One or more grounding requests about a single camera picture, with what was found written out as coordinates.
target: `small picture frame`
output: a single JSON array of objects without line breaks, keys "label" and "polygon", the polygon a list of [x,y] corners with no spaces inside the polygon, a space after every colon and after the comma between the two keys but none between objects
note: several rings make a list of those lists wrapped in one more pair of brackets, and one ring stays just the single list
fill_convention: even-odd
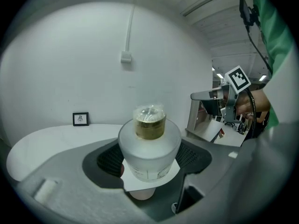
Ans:
[{"label": "small picture frame", "polygon": [[73,113],[73,126],[89,126],[88,112]]}]

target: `white wall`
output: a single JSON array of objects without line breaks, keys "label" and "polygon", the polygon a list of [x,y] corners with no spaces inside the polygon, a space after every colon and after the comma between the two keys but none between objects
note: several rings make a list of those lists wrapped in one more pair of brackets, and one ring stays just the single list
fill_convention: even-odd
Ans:
[{"label": "white wall", "polygon": [[22,31],[0,66],[2,135],[14,145],[39,129],[72,124],[124,124],[136,105],[160,101],[181,130],[190,94],[212,88],[207,42],[183,18],[138,0],[132,20],[131,65],[120,63],[131,4],[93,2],[55,11]]}]

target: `white cable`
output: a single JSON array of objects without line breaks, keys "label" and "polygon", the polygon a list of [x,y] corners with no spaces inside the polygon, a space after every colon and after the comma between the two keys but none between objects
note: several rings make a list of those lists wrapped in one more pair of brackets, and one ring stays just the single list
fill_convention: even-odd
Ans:
[{"label": "white cable", "polygon": [[135,1],[136,0],[133,0],[133,7],[132,7],[132,10],[131,10],[130,20],[129,20],[129,24],[128,24],[125,51],[129,51],[130,33],[131,33],[133,14],[134,14],[134,10],[135,10]]}]

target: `black cable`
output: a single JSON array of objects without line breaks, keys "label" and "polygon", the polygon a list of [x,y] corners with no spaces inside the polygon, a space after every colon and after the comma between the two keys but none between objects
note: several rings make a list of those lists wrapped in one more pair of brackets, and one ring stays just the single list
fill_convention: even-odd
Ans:
[{"label": "black cable", "polygon": [[258,48],[256,47],[256,45],[253,43],[253,41],[252,41],[252,39],[251,39],[251,37],[250,37],[250,34],[249,34],[249,27],[248,27],[248,26],[246,26],[246,30],[247,30],[247,34],[248,34],[248,37],[249,37],[250,42],[252,43],[252,45],[254,46],[254,48],[256,49],[256,51],[257,51],[257,52],[259,53],[259,55],[261,56],[263,62],[265,62],[265,64],[266,64],[268,70],[270,71],[271,75],[273,75],[273,71],[272,71],[272,69],[270,68],[268,62],[267,62],[266,59],[263,57],[262,53],[258,50]]},{"label": "black cable", "polygon": [[252,134],[251,134],[251,138],[253,138],[254,130],[256,128],[256,104],[255,104],[254,98],[253,98],[252,93],[249,90],[249,88],[246,88],[245,91],[247,92],[247,94],[249,96],[252,111],[253,111],[253,124],[252,124]]}]

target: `ceiling light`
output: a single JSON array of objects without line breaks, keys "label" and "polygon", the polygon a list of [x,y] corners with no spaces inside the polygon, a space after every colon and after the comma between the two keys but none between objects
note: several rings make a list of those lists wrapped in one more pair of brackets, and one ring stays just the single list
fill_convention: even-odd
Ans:
[{"label": "ceiling light", "polygon": [[260,81],[263,81],[267,76],[266,75],[263,75],[261,78],[260,78]]},{"label": "ceiling light", "polygon": [[221,79],[223,79],[223,76],[221,74],[217,74]]}]

